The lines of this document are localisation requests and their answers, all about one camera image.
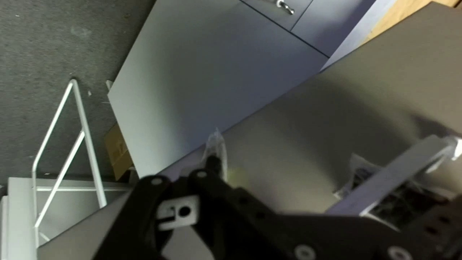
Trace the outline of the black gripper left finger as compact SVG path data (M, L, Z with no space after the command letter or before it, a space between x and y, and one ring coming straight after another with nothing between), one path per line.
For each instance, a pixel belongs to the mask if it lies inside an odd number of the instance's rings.
M173 233L189 227L215 260L294 260L294 233L242 188L220 178L215 156L176 181L142 178L92 260L166 260Z

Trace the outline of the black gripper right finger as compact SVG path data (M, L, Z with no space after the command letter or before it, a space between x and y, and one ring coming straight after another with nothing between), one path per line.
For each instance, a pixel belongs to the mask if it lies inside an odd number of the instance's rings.
M395 232L359 217L297 216L290 224L316 260L462 260L462 197Z

